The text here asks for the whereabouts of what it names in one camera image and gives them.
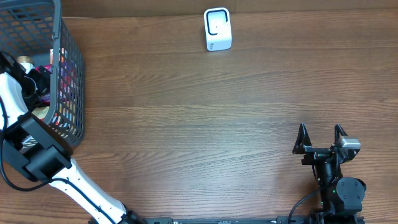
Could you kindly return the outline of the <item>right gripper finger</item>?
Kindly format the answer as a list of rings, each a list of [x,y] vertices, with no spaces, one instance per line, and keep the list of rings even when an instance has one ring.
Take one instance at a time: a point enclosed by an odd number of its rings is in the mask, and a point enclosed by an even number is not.
[[[347,134],[340,124],[335,125],[335,146],[344,146],[346,144]]]
[[[312,143],[304,123],[301,123],[298,130],[296,142],[292,149],[293,154],[306,154],[312,150]]]

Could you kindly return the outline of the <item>red purple liners pack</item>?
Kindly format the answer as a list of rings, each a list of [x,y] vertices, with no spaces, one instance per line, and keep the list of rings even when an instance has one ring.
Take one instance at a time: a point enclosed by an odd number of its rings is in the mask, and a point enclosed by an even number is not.
[[[42,104],[49,105],[50,104],[50,77],[52,74],[52,66],[51,65],[41,65],[38,68],[40,72],[41,79],[41,96],[40,100]]]

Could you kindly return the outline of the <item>white conditioner tube gold cap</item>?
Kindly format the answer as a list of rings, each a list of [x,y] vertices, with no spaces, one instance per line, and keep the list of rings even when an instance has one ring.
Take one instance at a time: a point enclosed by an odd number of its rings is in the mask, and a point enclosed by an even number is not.
[[[17,58],[17,62],[24,68],[26,73],[29,73],[32,69],[34,69],[34,61],[29,56],[19,56]]]

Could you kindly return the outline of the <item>cream snack bag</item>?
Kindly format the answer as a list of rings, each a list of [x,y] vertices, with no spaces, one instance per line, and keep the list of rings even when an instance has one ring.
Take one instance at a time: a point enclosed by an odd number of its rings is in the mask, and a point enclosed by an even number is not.
[[[32,112],[36,117],[38,117],[40,120],[44,120],[46,117],[47,113],[49,112],[49,106],[44,106],[44,107],[38,107],[35,108]]]

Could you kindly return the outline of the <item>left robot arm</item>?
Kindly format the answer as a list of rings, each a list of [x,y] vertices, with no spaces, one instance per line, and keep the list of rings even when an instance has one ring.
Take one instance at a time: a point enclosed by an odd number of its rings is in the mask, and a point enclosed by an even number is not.
[[[143,223],[144,220],[92,181],[73,158],[73,149],[54,129],[32,113],[40,99],[37,85],[24,67],[7,52],[1,52],[1,163],[8,163],[33,187],[5,183],[20,192],[46,185],[56,188],[91,216],[91,223]]]

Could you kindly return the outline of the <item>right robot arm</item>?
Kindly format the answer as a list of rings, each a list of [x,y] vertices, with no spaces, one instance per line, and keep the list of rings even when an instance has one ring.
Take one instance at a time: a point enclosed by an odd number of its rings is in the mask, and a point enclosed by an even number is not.
[[[350,137],[340,124],[335,125],[334,143],[329,148],[312,146],[304,123],[301,123],[293,154],[302,155],[301,163],[311,166],[318,182],[322,209],[310,215],[317,223],[358,223],[356,214],[362,210],[366,184],[354,177],[345,177],[341,165],[352,161],[361,150],[358,138]]]

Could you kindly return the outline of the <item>white barcode scanner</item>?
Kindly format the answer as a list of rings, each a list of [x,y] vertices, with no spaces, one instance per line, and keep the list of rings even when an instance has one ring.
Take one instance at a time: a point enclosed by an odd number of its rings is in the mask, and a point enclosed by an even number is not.
[[[225,7],[207,9],[204,14],[206,48],[209,52],[228,50],[232,47],[230,13]]]

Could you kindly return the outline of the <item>orange snack packet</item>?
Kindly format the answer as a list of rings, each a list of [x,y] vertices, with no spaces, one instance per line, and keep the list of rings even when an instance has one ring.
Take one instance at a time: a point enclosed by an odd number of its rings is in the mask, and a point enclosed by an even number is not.
[[[67,53],[64,48],[61,48],[61,54],[59,56],[59,61],[64,62],[66,59]],[[53,49],[50,49],[50,63],[53,64]]]

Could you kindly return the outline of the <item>grey plastic shopping basket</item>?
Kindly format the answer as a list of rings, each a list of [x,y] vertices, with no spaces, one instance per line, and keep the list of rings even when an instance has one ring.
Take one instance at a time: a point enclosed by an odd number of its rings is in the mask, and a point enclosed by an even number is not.
[[[67,56],[60,62],[61,48]],[[50,63],[53,49],[53,64]],[[1,1],[1,50],[51,65],[50,108],[44,118],[73,147],[85,133],[85,61],[62,19],[58,0]]]

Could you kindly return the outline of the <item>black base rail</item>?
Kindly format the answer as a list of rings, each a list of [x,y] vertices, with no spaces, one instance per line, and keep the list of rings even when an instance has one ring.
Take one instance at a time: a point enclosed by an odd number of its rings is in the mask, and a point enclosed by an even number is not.
[[[145,224],[287,224],[288,216],[278,216],[276,218],[243,218],[243,219],[180,219],[174,220],[169,217],[162,218],[145,218],[143,223]],[[306,216],[293,216],[290,220],[292,224],[309,224],[318,223],[317,221],[310,221],[309,217]],[[354,221],[349,222],[337,222],[337,221],[325,221],[325,223],[355,223]],[[365,224],[363,217],[357,217],[359,224]]]

